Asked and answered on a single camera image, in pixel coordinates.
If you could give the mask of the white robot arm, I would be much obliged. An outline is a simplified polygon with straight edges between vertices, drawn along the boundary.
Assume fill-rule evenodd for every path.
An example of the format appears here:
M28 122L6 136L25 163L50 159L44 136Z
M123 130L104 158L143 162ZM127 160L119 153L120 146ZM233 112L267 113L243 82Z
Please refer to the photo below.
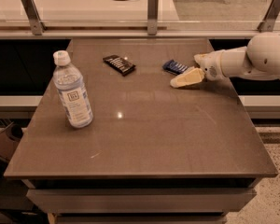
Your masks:
M225 77L249 80L280 80L280 35L260 33L244 47L196 54L197 67L190 67L170 81L173 88L218 81Z

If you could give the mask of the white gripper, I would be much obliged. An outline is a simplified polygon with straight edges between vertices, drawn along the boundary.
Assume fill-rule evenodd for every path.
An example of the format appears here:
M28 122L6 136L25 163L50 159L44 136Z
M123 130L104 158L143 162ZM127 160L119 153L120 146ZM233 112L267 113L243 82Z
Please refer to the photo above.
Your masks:
M196 54L194 60L201 68L189 68L184 73L177 75L170 81L173 88L180 88L201 83L207 80L216 81L224 78L221 68L223 51L213 51L207 54Z

